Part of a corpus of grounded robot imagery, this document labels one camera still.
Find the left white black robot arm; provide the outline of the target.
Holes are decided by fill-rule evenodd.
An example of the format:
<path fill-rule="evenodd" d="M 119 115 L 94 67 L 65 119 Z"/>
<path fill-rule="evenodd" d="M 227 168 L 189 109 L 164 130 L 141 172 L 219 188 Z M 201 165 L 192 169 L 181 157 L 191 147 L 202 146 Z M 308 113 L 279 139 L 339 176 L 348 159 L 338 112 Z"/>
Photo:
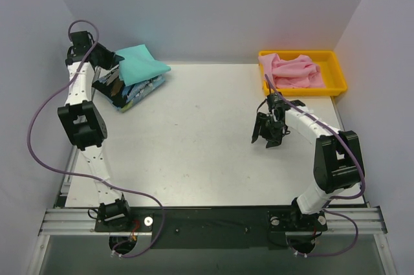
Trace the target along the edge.
<path fill-rule="evenodd" d="M 133 214 L 123 193 L 110 187 L 111 172 L 103 147 L 107 127 L 91 96 L 96 69 L 112 69 L 124 58 L 96 42 L 88 31 L 70 33 L 69 39 L 72 46 L 65 64 L 71 84 L 64 106 L 58 108 L 58 117 L 69 141 L 86 161 L 86 176 L 94 181 L 99 200 L 97 222 L 125 231 L 133 223 Z"/>

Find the teal t shirt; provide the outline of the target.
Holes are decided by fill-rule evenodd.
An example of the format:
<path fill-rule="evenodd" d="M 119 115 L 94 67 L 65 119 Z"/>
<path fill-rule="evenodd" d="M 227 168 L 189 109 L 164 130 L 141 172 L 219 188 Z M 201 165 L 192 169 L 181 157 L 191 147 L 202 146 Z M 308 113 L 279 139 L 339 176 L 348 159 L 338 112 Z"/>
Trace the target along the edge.
<path fill-rule="evenodd" d="M 152 57 L 147 47 L 137 45 L 116 51 L 123 57 L 119 63 L 119 78 L 126 86 L 150 80 L 171 70 L 171 67 Z"/>

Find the aluminium front rail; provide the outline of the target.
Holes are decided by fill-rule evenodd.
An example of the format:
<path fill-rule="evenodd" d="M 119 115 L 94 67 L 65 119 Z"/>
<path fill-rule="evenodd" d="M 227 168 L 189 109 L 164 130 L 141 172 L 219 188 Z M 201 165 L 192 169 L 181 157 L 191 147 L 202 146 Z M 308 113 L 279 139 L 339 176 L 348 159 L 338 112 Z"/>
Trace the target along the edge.
<path fill-rule="evenodd" d="M 360 234 L 386 234 L 387 228 L 379 208 L 333 208 L 326 215 L 329 234 L 352 234 L 354 225 Z M 48 209 L 39 230 L 41 236 L 125 236 L 127 232 L 99 232 L 95 220 L 87 215 L 86 209 Z"/>

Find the pink t shirt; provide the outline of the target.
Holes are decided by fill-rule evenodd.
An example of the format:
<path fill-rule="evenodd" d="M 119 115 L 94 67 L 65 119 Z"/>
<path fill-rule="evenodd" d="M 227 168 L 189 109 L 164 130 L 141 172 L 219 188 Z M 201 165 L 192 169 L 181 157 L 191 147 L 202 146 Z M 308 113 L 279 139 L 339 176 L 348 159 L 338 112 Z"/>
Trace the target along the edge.
<path fill-rule="evenodd" d="M 325 88 L 320 66 L 306 55 L 282 60 L 272 53 L 259 56 L 258 60 L 263 67 L 264 80 L 271 81 L 277 89 Z"/>

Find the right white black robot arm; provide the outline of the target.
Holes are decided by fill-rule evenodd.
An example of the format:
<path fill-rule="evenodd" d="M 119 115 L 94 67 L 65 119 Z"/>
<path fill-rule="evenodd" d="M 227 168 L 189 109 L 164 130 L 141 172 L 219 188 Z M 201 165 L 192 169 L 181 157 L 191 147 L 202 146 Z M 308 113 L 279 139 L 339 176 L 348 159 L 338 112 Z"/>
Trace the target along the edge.
<path fill-rule="evenodd" d="M 266 141 L 267 148 L 282 144 L 295 130 L 314 147 L 313 181 L 292 201 L 288 222 L 304 229 L 318 220 L 323 209 L 340 193 L 356 184 L 363 186 L 365 171 L 358 135 L 330 126 L 313 114 L 300 100 L 286 100 L 281 93 L 270 93 L 263 101 L 268 111 L 256 112 L 251 142 Z"/>

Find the folded black printed t shirt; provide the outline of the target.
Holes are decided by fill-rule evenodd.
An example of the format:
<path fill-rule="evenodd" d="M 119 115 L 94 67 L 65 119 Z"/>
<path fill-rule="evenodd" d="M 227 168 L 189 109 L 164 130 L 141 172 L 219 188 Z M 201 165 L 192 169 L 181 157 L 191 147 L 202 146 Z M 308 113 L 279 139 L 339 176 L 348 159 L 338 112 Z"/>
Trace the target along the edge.
<path fill-rule="evenodd" d="M 109 71 L 92 83 L 92 88 L 103 94 L 115 107 L 123 108 L 128 103 L 128 96 L 134 85 L 127 86 L 120 79 L 119 68 Z"/>

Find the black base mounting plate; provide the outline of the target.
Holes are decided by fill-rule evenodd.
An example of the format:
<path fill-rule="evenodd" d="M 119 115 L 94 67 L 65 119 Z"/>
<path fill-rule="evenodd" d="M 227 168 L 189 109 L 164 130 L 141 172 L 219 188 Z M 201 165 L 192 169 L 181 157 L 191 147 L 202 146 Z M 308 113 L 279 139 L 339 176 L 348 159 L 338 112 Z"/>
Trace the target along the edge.
<path fill-rule="evenodd" d="M 150 233 L 154 249 L 301 248 L 327 231 L 325 214 L 301 215 L 291 206 L 132 207 L 129 218 L 96 220 L 96 232 Z"/>

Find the yellow plastic tray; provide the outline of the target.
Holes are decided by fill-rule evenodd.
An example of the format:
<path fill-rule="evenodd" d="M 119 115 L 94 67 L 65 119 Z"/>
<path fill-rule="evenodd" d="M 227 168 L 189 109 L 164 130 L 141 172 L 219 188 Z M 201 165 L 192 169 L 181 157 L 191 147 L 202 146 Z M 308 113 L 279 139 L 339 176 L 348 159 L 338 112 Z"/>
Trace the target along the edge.
<path fill-rule="evenodd" d="M 338 96 L 346 92 L 347 84 L 340 64 L 334 52 L 330 50 L 262 50 L 259 56 L 276 53 L 282 60 L 293 60 L 299 55 L 308 56 L 321 69 L 321 75 L 325 83 L 325 88 L 311 89 L 277 89 L 284 96 Z M 261 77 L 263 80 L 263 92 L 269 94 L 268 82 L 264 80 L 262 64 L 259 63 Z"/>

